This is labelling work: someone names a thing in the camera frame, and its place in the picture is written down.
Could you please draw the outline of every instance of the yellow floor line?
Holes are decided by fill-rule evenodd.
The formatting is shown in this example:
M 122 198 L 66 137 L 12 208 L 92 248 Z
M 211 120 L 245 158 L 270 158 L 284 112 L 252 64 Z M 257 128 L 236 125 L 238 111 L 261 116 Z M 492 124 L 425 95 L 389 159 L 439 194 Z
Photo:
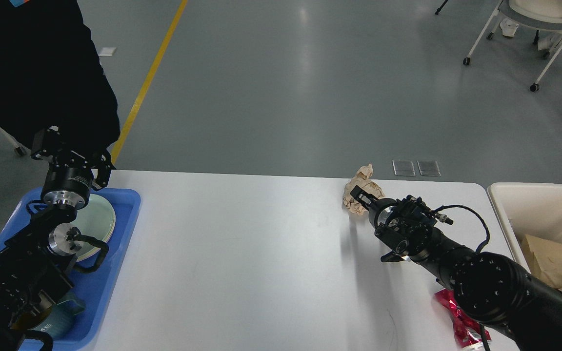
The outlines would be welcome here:
M 183 9 L 185 9 L 185 5 L 188 3 L 188 0 L 181 0 L 181 4 L 179 5 L 179 9 L 175 14 L 175 17 L 172 19 L 172 23 L 170 23 L 170 27 L 164 36 L 162 41 L 162 45 L 158 50 L 158 54 L 156 58 L 153 60 L 153 64 L 149 69 L 149 73 L 147 73 L 147 78 L 145 78 L 144 83 L 142 83 L 142 87 L 140 88 L 140 92 L 138 93 L 138 97 L 136 97 L 136 102 L 134 102 L 134 106 L 131 107 L 131 111 L 129 111 L 129 116 L 127 116 L 127 120 L 125 124 L 123 124 L 123 128 L 120 130 L 120 137 L 114 144 L 114 149 L 112 149 L 112 163 L 116 163 L 117 158 L 119 157 L 120 150 L 123 148 L 123 144 L 125 144 L 125 140 L 129 135 L 129 131 L 131 130 L 134 121 L 136 120 L 136 116 L 138 115 L 138 111 L 140 111 L 140 106 L 144 101 L 145 96 L 147 96 L 147 91 L 149 91 L 149 86 L 151 82 L 153 82 L 153 78 L 156 76 L 156 72 L 158 71 L 158 67 L 160 66 L 160 62 L 162 62 L 162 58 L 168 44 L 170 43 L 170 39 L 172 38 L 172 34 L 175 32 L 175 28 L 179 23 L 179 19 L 181 18 L 181 14 L 183 13 Z

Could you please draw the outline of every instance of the brown paper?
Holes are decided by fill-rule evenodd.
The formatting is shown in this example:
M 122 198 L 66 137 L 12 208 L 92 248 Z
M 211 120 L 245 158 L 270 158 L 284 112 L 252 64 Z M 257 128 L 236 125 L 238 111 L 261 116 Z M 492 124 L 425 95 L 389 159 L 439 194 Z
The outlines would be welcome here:
M 363 214 L 365 213 L 366 209 L 361 206 L 359 202 L 357 202 L 351 195 L 350 192 L 355 188 L 355 186 L 359 186 L 367 193 L 371 193 L 377 198 L 384 198 L 385 194 L 383 193 L 383 189 L 377 185 L 377 183 L 370 180 L 372 177 L 372 173 L 374 170 L 372 169 L 372 164 L 368 164 L 368 166 L 363 166 L 359 168 L 355 177 L 353 177 L 346 186 L 344 187 L 344 197 L 342 198 L 342 203 L 346 206 L 346 208 L 354 214 Z
M 562 244 L 526 234 L 520 246 L 533 276 L 562 290 Z

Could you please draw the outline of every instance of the chair leg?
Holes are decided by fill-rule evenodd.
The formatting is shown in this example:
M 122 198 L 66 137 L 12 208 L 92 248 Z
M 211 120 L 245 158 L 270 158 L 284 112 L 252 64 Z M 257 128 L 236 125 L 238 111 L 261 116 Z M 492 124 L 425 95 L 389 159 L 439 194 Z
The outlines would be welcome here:
M 550 61 L 548 62 L 548 64 L 546 65 L 546 67 L 543 69 L 542 73 L 539 75 L 539 77 L 537 77 L 537 80 L 535 80 L 535 82 L 533 83 L 533 85 L 530 86 L 530 91 L 537 91 L 539 90 L 539 82 L 540 80 L 543 78 L 544 74 L 546 74 L 546 72 L 548 71 L 548 68 L 550 68 L 551 64 L 554 62 L 554 60 L 556 59 L 556 56 L 558 56 L 558 54 L 561 52 L 562 50 L 562 43 L 560 44 L 560 46 L 558 47 L 558 49 L 556 50 L 555 54 L 552 55 L 552 58 L 550 59 Z
M 500 25 L 500 22 L 502 22 L 503 17 L 504 16 L 498 16 L 498 18 L 496 19 L 496 25 L 493 26 L 493 29 L 491 29 L 491 33 L 487 35 L 487 40 L 491 40 L 491 38 L 493 38 L 493 34 L 497 31 L 498 26 Z
M 439 12 L 443 9 L 444 6 L 448 3 L 448 0 L 444 0 L 443 4 L 435 11 L 435 14 L 439 14 Z
M 23 147 L 20 146 L 19 143 L 10 134 L 4 131 L 1 127 L 0 127 L 0 132 L 8 140 L 8 142 L 14 147 L 14 152 L 17 155 L 19 156 L 25 155 L 25 149 L 23 149 Z
M 500 7 L 500 5 L 502 4 L 503 0 L 499 0 L 498 4 L 496 5 L 496 7 L 493 9 L 493 12 L 491 13 L 491 16 L 489 17 L 489 19 L 487 20 L 487 23 L 484 24 L 484 27 L 482 27 L 482 31 L 480 31 L 480 34 L 478 34 L 478 38 L 477 40 L 474 42 L 474 45 L 472 46 L 472 48 L 470 49 L 470 53 L 468 53 L 467 57 L 465 58 L 465 60 L 463 60 L 463 64 L 468 66 L 470 64 L 470 58 L 472 56 L 472 53 L 474 53 L 474 49 L 477 47 L 478 42 L 480 41 L 480 38 L 482 38 L 482 35 L 484 34 L 484 32 L 487 30 L 487 27 L 489 27 L 489 24 L 491 23 L 491 20 L 493 20 L 494 17 L 496 17 L 498 15 L 498 13 L 500 13 L 498 11 L 498 7 Z

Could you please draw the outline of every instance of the cardboard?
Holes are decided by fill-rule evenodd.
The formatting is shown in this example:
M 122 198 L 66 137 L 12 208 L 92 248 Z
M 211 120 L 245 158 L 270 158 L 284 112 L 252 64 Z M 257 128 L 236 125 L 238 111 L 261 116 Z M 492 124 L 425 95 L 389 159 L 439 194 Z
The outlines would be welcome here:
M 562 244 L 526 234 L 521 248 L 533 276 L 562 290 Z

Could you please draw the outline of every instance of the blue tray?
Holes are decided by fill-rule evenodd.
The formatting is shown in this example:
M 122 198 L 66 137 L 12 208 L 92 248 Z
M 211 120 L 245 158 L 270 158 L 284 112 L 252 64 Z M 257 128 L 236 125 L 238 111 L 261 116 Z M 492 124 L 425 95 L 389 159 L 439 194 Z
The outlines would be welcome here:
M 116 212 L 116 225 L 112 237 L 107 242 L 110 251 L 101 267 L 94 273 L 82 274 L 73 271 L 69 278 L 74 282 L 72 291 L 85 300 L 86 309 L 76 317 L 74 327 L 63 338 L 54 341 L 54 351 L 76 351 L 95 341 L 107 304 L 112 296 L 112 290 L 119 275 L 120 265 L 125 258 L 127 245 L 138 219 L 140 195 L 131 189 L 103 189 L 98 195 L 105 197 Z M 4 242 L 29 223 L 29 214 L 25 211 L 25 204 L 40 198 L 40 188 L 33 189 L 20 200 L 6 227 L 0 234 L 0 250 Z M 92 265 L 94 256 L 83 264 Z M 20 350 L 35 351 L 42 343 L 35 340 L 25 340 Z

